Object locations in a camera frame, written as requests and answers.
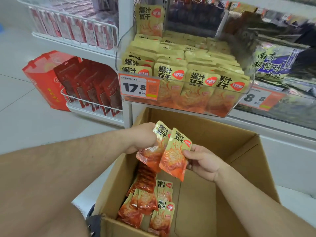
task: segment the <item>white wire shelf guard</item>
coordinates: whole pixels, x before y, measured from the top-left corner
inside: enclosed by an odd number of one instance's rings
[[[69,14],[66,11],[57,11],[52,7],[49,7],[49,3],[63,2],[66,0],[17,0],[20,3],[24,4],[30,13],[30,17],[34,23],[34,30],[32,34],[35,37],[41,37],[44,39],[49,39],[59,43],[67,44],[73,47],[81,48],[83,50],[93,51],[101,53],[104,55],[109,55],[115,57],[117,51],[117,45],[119,43],[119,30],[116,25],[97,21],[90,18],[84,18],[79,15]],[[55,28],[59,30],[65,30],[61,26],[60,19],[66,17],[67,21],[70,22],[73,26],[75,23],[79,23],[81,30],[84,31],[82,35],[91,36],[91,40],[80,41],[75,38],[65,38],[63,35],[50,35],[48,23],[52,26],[55,25]],[[73,36],[69,28],[66,28],[65,36]]]
[[[66,105],[70,111],[109,124],[124,126],[123,110],[69,96],[66,94],[65,88],[61,90],[61,94],[65,97],[67,101]],[[89,103],[89,105],[83,108],[80,101],[83,103]]]

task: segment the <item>red shopping bag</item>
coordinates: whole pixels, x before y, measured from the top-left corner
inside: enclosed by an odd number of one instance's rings
[[[66,106],[66,100],[60,93],[63,86],[57,79],[53,68],[72,57],[74,56],[67,53],[51,51],[30,61],[22,69],[51,108],[69,111]]]

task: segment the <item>leg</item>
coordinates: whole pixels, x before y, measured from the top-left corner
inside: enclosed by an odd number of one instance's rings
[[[41,227],[32,237],[88,237],[90,236],[81,212],[69,204],[60,214]]]

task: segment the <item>hand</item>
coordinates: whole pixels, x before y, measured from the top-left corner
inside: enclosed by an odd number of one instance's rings
[[[125,153],[131,154],[140,149],[154,146],[157,141],[157,136],[153,132],[154,128],[155,124],[148,122],[124,130],[126,137],[129,138],[130,141],[130,145]]]
[[[191,151],[184,150],[183,154],[189,159],[187,168],[209,181],[216,182],[219,169],[228,165],[207,148],[196,144],[192,144]]]

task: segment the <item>tile grout line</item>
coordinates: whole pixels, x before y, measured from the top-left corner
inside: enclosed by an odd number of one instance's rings
[[[33,91],[34,89],[35,89],[35,88],[33,88],[32,90],[30,90],[28,93],[22,95],[19,99],[21,99],[23,96],[29,94],[29,93],[30,93],[31,91]],[[15,103],[16,101],[18,101],[19,99],[15,100],[15,101],[12,102],[11,104],[9,104],[9,105],[7,105],[6,107],[4,107],[2,110],[0,110],[0,112],[3,111],[5,108],[9,107],[10,105],[12,105],[13,103]]]
[[[4,75],[6,77],[10,77],[10,78],[13,78],[13,79],[16,79],[16,80],[22,80],[22,79],[18,79],[18,78],[15,78],[15,77],[12,77],[12,76],[8,76],[8,75]]]

